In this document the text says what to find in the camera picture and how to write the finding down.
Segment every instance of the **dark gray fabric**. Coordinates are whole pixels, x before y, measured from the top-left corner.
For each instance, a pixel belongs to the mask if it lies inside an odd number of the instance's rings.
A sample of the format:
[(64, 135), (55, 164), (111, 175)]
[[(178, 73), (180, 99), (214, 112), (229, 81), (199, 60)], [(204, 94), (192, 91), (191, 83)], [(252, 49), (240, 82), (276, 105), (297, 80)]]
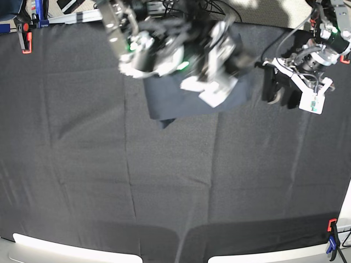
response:
[[(264, 60), (265, 57), (273, 58), (275, 49), (279, 42), (274, 43), (273, 39), (281, 36), (287, 29), (284, 28), (265, 28), (260, 30), (262, 26), (235, 23), (233, 25), (234, 32), (241, 32), (245, 48), (253, 56), (258, 57), (258, 61)], [(254, 35), (243, 33), (244, 30), (254, 32)], [(311, 37), (311, 34), (305, 31), (299, 31), (295, 34), (298, 36), (298, 48), (305, 44)], [(286, 47), (292, 46), (294, 38), (290, 39), (290, 43)], [(145, 94), (148, 102), (150, 118), (155, 120), (168, 120), (179, 117), (186, 117), (199, 114), (210, 114), (231, 110), (240, 106), (251, 99), (253, 89), (263, 86), (263, 70), (256, 68), (249, 73), (241, 76), (233, 91), (228, 98), (216, 108), (212, 108), (203, 100), (199, 99), (199, 93), (189, 92), (179, 89), (181, 82), (187, 78), (186, 73), (176, 72), (166, 77), (151, 77), (144, 80)]]
[[(241, 27), (250, 47), (282, 33)], [(321, 116), (262, 102), (257, 75), (243, 106), (160, 130), (100, 24), (34, 30), (30, 55), (0, 41), (1, 237), (162, 263), (326, 243), (350, 180), (348, 65)]]

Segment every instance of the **black cable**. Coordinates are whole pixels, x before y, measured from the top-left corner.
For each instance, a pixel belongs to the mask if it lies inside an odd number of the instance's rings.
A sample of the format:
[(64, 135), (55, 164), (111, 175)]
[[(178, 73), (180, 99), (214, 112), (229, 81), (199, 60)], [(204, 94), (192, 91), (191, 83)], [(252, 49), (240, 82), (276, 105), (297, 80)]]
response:
[(168, 8), (162, 3), (162, 5), (165, 7), (165, 13), (163, 14), (163, 17), (165, 18), (167, 15)]
[(168, 13), (170, 13), (171, 11), (176, 11), (176, 12), (180, 12), (180, 13), (185, 14), (185, 15), (189, 15), (188, 13), (186, 13), (186, 12), (184, 12), (184, 11), (182, 11), (182, 10), (174, 9), (173, 7), (169, 7), (170, 2), (166, 3), (167, 0), (161, 0), (161, 2), (162, 2), (162, 5), (163, 5), (166, 9), (169, 10)]
[(226, 31), (223, 31), (222, 35), (217, 39), (217, 41), (212, 46), (209, 47), (207, 52), (209, 53), (215, 46), (217, 46), (219, 42), (223, 40), (225, 35), (226, 35)]
[(312, 46), (309, 48), (306, 48), (304, 50), (302, 50), (300, 53), (297, 54), (297, 56), (294, 58), (294, 63), (296, 64), (300, 64), (303, 60), (303, 58), (313, 52), (318, 52), (318, 51), (322, 51), (323, 49), (321, 47), (318, 46)]
[(44, 0), (43, 1), (43, 16), (44, 16), (44, 19), (48, 19), (48, 14), (49, 14), (49, 0)]
[(201, 4), (199, 3), (200, 7), (203, 9), (203, 10), (207, 10), (208, 8), (208, 1), (206, 1), (206, 7), (204, 8), (203, 6), (201, 6)]
[(349, 239), (350, 235), (351, 235), (351, 231), (350, 231), (350, 233), (347, 235), (347, 237), (345, 238), (344, 242), (342, 242), (342, 246), (343, 246), (344, 248), (351, 248), (351, 245), (345, 245), (345, 242)]
[[(279, 63), (280, 66), (284, 67), (284, 68), (287, 68), (285, 65), (282, 65), (279, 61), (279, 50), (281, 49), (282, 45), (293, 35), (295, 34), (298, 29), (300, 27), (302, 27), (309, 19), (310, 17), (313, 15), (313, 13), (316, 11), (316, 6), (312, 9), (312, 12), (310, 13), (310, 15), (308, 17), (306, 17), (305, 20), (303, 20), (303, 22), (301, 24), (299, 24), (294, 30), (292, 30), (281, 42), (280, 44), (278, 45), (276, 51), (275, 51), (275, 57)], [(316, 83), (315, 83), (315, 92), (317, 92), (317, 89), (318, 89), (318, 85), (319, 85), (319, 79), (315, 76), (315, 75), (312, 75), (312, 74), (307, 74), (307, 73), (294, 73), (296, 75), (299, 75), (299, 76), (308, 76), (308, 77), (313, 77), (315, 80), (316, 80)]]
[(211, 10), (210, 10), (210, 13), (212, 12), (212, 8), (213, 8), (213, 3), (211, 4)]
[(339, 252), (339, 255), (340, 255), (342, 261), (343, 261), (344, 263), (347, 263), (346, 258), (345, 258), (345, 256), (344, 256), (344, 254), (342, 253), (340, 247), (337, 247), (337, 250), (338, 250), (338, 252)]
[(275, 44), (277, 43), (283, 36), (285, 35), (285, 32), (283, 32), (279, 37), (277, 37), (274, 41), (272, 41), (266, 48), (265, 50), (262, 52), (261, 54), (261, 62), (264, 61), (264, 54)]
[(240, 22), (242, 22), (242, 17), (240, 15), (240, 13), (234, 7), (232, 7), (230, 4), (228, 4), (227, 2), (225, 2), (223, 0), (212, 0), (212, 1), (218, 1), (218, 2), (225, 4), (227, 7), (229, 7), (231, 10), (233, 10), (238, 15)]
[(225, 15), (225, 12), (223, 11), (223, 9), (218, 4), (216, 4), (213, 0), (210, 0), (210, 3), (213, 7), (215, 7), (218, 10), (218, 12), (211, 11), (211, 13)]

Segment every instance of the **red clamp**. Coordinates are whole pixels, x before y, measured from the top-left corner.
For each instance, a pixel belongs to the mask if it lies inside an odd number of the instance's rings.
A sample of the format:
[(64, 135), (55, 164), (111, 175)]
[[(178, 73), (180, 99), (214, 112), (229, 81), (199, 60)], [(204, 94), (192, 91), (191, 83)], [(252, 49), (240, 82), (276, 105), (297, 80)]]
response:
[(341, 57), (340, 57), (340, 62), (341, 62), (341, 63), (344, 63), (344, 64), (350, 64), (350, 60), (345, 59), (344, 56), (341, 56)]
[(310, 19), (309, 21), (310, 21), (312, 27), (314, 27), (316, 25), (316, 20), (315, 19)]
[(32, 32), (27, 33), (27, 41), (28, 41), (28, 50), (22, 50), (23, 54), (31, 54), (32, 53)]
[(338, 221), (336, 218), (329, 220), (328, 232), (331, 232), (331, 224), (334, 223), (334, 222), (336, 223), (336, 221)]

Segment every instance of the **wire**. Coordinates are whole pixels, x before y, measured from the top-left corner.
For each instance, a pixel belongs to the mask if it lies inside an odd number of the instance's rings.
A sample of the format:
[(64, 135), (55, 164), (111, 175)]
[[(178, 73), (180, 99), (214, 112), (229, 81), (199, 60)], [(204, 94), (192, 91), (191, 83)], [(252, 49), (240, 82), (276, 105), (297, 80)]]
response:
[(339, 255), (340, 255), (342, 261), (343, 261), (344, 263), (347, 263), (347, 260), (346, 260), (346, 258), (345, 258), (345, 256), (344, 256), (344, 254), (342, 253), (340, 247), (337, 247), (336, 249), (338, 250)]
[(217, 12), (217, 11), (210, 11), (209, 13), (211, 13), (211, 14), (218, 14), (218, 15), (225, 15), (225, 14), (223, 14), (221, 12)]
[(302, 60), (305, 56), (307, 56), (313, 52), (318, 52), (318, 51), (322, 51), (322, 50), (323, 50), (323, 48), (318, 47), (318, 46), (312, 46), (312, 47), (306, 48), (297, 54), (297, 56), (294, 58), (294, 64), (298, 65), (302, 62)]
[(200, 3), (199, 3), (199, 6), (200, 6), (202, 9), (207, 10), (207, 8), (208, 8), (208, 1), (206, 1), (206, 7), (205, 7), (205, 8), (204, 8)]
[(342, 246), (343, 246), (344, 248), (351, 248), (351, 245), (345, 245), (345, 242), (349, 239), (350, 235), (351, 235), (351, 231), (350, 231), (350, 233), (347, 235), (347, 237), (345, 238), (344, 242), (342, 242)]
[(217, 39), (217, 41), (216, 41), (213, 45), (211, 45), (211, 46), (209, 47), (209, 49), (208, 49), (208, 51), (207, 51), (208, 53), (209, 53), (215, 46), (217, 46), (217, 45), (219, 44), (220, 41), (223, 40), (224, 36), (226, 35), (225, 33), (226, 33), (226, 31), (223, 31), (222, 35)]
[(216, 4), (214, 1), (211, 1), (211, 3), (214, 5), (214, 7), (215, 7), (218, 11), (220, 11), (222, 14), (225, 15), (225, 12), (223, 11), (223, 9), (222, 9), (218, 4)]
[(170, 14), (171, 11), (176, 11), (176, 12), (180, 12), (181, 14), (185, 14), (185, 15), (189, 15), (188, 13), (182, 11), (182, 10), (179, 10), (179, 9), (175, 9), (173, 7), (169, 7), (169, 4), (170, 4), (170, 1), (169, 0), (161, 0), (162, 2), (162, 5), (168, 9), (168, 14)]
[(228, 4), (227, 2), (225, 2), (223, 0), (212, 0), (212, 1), (218, 1), (218, 2), (225, 4), (227, 7), (229, 7), (231, 10), (233, 10), (238, 15), (240, 22), (242, 22), (242, 17), (240, 15), (240, 13), (234, 7), (232, 7), (230, 4)]
[(44, 0), (43, 1), (43, 16), (44, 16), (44, 19), (48, 19), (48, 13), (49, 13), (49, 0)]
[[(280, 66), (284, 67), (284, 68), (287, 68), (285, 65), (283, 65), (282, 63), (280, 63), (279, 61), (279, 50), (281, 49), (281, 47), (283, 46), (283, 44), (293, 35), (295, 34), (298, 29), (300, 27), (302, 27), (309, 19), (310, 17), (313, 15), (313, 13), (316, 11), (316, 6), (312, 9), (312, 12), (309, 14), (308, 17), (305, 18), (305, 20), (303, 20), (303, 22), (301, 24), (299, 24), (294, 30), (292, 30), (278, 45), (276, 51), (275, 51), (275, 57), (279, 63)], [(299, 76), (308, 76), (308, 77), (313, 77), (315, 80), (316, 80), (316, 83), (315, 83), (315, 87), (314, 87), (314, 91), (317, 92), (317, 89), (318, 89), (318, 85), (319, 85), (319, 80), (318, 78), (313, 75), (313, 74), (307, 74), (307, 73), (294, 73), (296, 75), (299, 75)]]
[(165, 18), (167, 15), (168, 7), (164, 5), (164, 2), (162, 2), (162, 5), (165, 7), (165, 13), (163, 14), (163, 17)]
[(212, 8), (213, 8), (213, 4), (211, 4), (211, 10), (210, 10), (210, 13), (212, 13)]

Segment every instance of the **orange clamp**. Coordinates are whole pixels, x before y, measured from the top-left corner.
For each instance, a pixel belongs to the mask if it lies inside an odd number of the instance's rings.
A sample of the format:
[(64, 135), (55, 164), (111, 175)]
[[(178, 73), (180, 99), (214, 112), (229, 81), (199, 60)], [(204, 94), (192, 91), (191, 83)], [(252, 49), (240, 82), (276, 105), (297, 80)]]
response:
[(22, 50), (23, 54), (31, 54), (32, 53), (32, 32), (27, 33), (27, 40), (29, 42), (29, 50)]
[(328, 224), (328, 232), (331, 232), (331, 224), (332, 224), (333, 222), (335, 222), (335, 223), (336, 223), (336, 221), (338, 221), (336, 218), (329, 220), (329, 224)]
[(340, 62), (341, 62), (341, 63), (344, 63), (344, 64), (350, 64), (350, 61), (347, 60), (347, 59), (345, 59), (344, 56), (341, 56), (341, 57), (340, 57)]

